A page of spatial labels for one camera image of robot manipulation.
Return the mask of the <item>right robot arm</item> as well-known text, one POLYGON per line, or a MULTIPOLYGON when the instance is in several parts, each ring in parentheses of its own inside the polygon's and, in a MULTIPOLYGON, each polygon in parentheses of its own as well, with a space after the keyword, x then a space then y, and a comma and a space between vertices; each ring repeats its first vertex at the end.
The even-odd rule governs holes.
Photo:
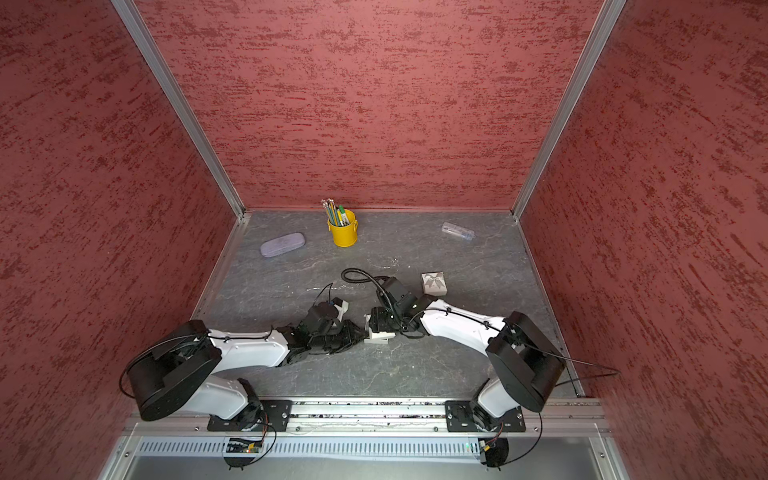
POLYGON ((431 295, 416 297, 395 277, 376 276, 373 282, 387 331, 416 339, 448 339, 488 359, 493 375, 464 403, 477 429, 496 432, 503 417, 519 408, 543 410, 566 361, 527 315, 514 311, 494 317, 431 295))

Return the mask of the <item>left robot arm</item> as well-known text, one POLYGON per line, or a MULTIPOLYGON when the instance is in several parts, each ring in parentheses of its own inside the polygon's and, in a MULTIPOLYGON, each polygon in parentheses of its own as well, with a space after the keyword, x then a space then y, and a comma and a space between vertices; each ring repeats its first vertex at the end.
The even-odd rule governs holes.
POLYGON ((202 414, 221 432, 282 431, 291 404, 263 402, 251 383, 223 373, 278 368, 311 356, 332 356, 363 342, 366 331, 346 319, 347 302, 333 298, 310 307, 296 325, 266 332, 225 332, 190 320, 131 359, 118 380, 144 421, 177 412, 202 414))

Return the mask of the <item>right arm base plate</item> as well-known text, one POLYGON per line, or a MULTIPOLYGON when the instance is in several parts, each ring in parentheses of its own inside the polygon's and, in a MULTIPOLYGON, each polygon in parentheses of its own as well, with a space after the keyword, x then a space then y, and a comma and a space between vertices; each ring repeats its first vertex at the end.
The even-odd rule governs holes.
POLYGON ((522 409, 516 407, 506 411, 501 417, 494 417, 474 401, 448 400, 444 404, 447 430, 457 432, 501 431, 520 433, 526 431, 522 409))

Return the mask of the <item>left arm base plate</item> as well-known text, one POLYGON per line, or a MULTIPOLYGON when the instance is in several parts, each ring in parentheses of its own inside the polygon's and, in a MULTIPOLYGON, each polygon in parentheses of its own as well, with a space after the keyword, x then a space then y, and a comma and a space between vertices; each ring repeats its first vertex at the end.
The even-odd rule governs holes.
POLYGON ((291 400, 264 400, 256 405, 247 405, 230 420, 211 415, 207 425, 210 432, 264 432, 269 428, 284 432, 290 419, 291 400))

